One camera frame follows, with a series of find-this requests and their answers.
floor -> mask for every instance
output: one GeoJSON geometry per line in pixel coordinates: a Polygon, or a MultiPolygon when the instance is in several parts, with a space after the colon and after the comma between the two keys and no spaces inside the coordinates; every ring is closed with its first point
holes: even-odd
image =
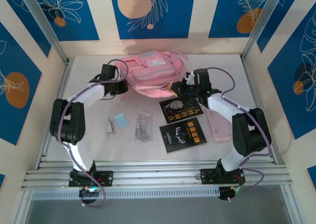
{"type": "Polygon", "coordinates": [[[258,186],[231,203],[217,197],[110,199],[105,207],[78,200],[32,201],[26,224],[289,224],[279,186],[258,186]]]}

pink phone case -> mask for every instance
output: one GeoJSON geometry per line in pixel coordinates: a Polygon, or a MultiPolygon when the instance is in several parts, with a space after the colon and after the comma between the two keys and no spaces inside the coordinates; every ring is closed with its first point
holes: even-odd
{"type": "Polygon", "coordinates": [[[213,138],[216,142],[232,140],[232,124],[219,113],[206,109],[205,111],[213,138]]]}

small white object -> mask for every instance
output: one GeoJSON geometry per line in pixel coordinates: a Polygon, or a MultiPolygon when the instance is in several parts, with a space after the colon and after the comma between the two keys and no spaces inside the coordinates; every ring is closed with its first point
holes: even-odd
{"type": "Polygon", "coordinates": [[[194,74],[193,71],[190,72],[190,74],[186,78],[187,85],[194,85],[194,74]]]}
{"type": "Polygon", "coordinates": [[[112,134],[113,130],[112,130],[112,126],[111,126],[111,122],[110,121],[106,121],[105,125],[107,126],[107,132],[108,134],[112,134]]]}

black book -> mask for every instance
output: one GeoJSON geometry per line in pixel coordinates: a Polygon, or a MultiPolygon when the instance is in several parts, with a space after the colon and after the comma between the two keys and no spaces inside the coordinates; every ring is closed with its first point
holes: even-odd
{"type": "Polygon", "coordinates": [[[190,102],[182,101],[178,98],[160,102],[160,107],[167,124],[189,119],[203,114],[203,111],[196,99],[190,102]]]}
{"type": "Polygon", "coordinates": [[[167,153],[207,143],[197,118],[160,127],[167,153]]]}

white robotic arm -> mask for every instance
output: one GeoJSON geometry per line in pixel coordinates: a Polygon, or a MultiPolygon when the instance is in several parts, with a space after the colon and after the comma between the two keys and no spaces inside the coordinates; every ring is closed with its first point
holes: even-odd
{"type": "MultiPolygon", "coordinates": [[[[104,95],[105,95],[104,86],[97,85],[91,88],[90,90],[88,90],[87,92],[83,93],[82,96],[75,99],[73,103],[76,103],[76,102],[82,103],[84,106],[84,109],[86,110],[94,102],[103,98],[104,95]]],[[[76,144],[72,144],[71,142],[65,142],[65,143],[69,146],[69,148],[66,148],[68,154],[69,154],[69,149],[71,149],[72,154],[75,160],[77,161],[78,165],[80,165],[85,171],[89,172],[93,165],[93,160],[88,154],[84,140],[78,141],[76,144]]],[[[77,171],[80,171],[80,168],[75,163],[74,163],[74,169],[77,171]]]]}
{"type": "Polygon", "coordinates": [[[181,99],[190,101],[197,98],[199,103],[207,109],[216,111],[231,122],[234,147],[224,158],[220,159],[220,166],[224,172],[238,169],[240,164],[249,159],[250,155],[266,148],[267,140],[269,144],[271,143],[263,111],[259,108],[249,109],[241,106],[227,99],[221,91],[213,89],[207,69],[197,69],[187,73],[186,79],[174,83],[170,89],[181,99]],[[249,129],[255,125],[249,115],[256,120],[261,131],[257,127],[254,127],[253,130],[249,129]]]}

